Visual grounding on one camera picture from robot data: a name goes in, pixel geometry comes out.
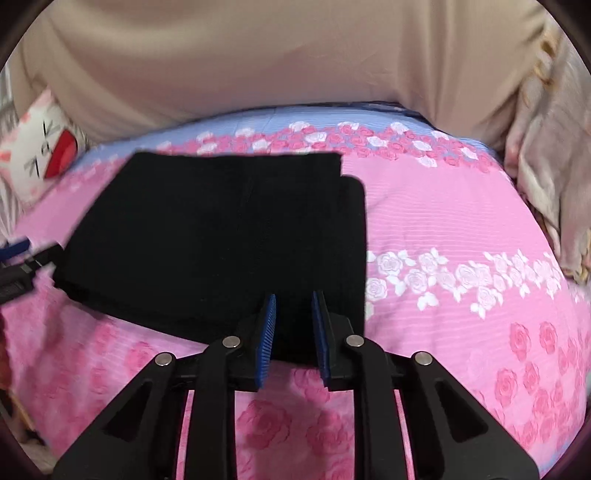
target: triangular cutout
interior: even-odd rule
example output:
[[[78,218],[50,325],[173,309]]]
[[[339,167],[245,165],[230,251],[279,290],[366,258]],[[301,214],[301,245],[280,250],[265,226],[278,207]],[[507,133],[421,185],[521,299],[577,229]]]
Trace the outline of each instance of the triangular cutout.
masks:
[[[457,443],[473,439],[488,431],[486,423],[447,382],[439,381],[435,388],[445,411],[452,438]]]
[[[133,442],[137,437],[151,391],[152,382],[143,383],[109,421],[105,427],[105,433],[126,442]]]

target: pillow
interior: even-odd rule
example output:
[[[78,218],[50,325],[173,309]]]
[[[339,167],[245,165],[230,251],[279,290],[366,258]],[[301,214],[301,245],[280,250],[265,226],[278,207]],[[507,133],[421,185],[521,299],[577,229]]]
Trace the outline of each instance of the pillow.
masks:
[[[46,90],[0,143],[0,176],[30,207],[84,150],[84,134]]]
[[[535,0],[60,0],[10,62],[95,141],[227,111],[397,101],[501,149],[535,62]]]

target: black fabric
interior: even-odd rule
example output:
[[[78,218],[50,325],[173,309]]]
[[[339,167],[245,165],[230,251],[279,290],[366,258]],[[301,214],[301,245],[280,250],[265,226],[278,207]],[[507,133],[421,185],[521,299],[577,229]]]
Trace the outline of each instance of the black fabric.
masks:
[[[55,285],[95,310],[210,343],[277,295],[273,357],[315,363],[311,292],[363,333],[365,195],[337,154],[135,154],[66,246]]]

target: mattress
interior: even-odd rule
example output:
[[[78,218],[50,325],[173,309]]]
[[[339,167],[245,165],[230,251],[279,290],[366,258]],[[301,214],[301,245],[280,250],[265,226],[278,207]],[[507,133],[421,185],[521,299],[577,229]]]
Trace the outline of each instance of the mattress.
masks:
[[[234,113],[95,148],[16,236],[65,244],[137,150],[340,151],[343,173],[366,189],[366,336],[400,355],[431,352],[542,475],[579,431],[590,306],[486,146],[391,105]],[[154,235],[165,239],[158,220]],[[53,288],[49,272],[3,314],[15,392],[58,455],[154,355],[204,348],[84,309]],[[261,392],[237,395],[236,445],[241,480],[352,478],[352,394],[329,393],[314,369],[275,362]]]

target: red cartoon mouth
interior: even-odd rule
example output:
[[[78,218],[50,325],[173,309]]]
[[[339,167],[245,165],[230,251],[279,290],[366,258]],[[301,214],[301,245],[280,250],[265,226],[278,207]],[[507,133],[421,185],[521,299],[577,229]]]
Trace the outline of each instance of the red cartoon mouth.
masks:
[[[69,130],[64,130],[57,141],[45,170],[44,178],[52,179],[64,173],[78,153],[78,142]]]

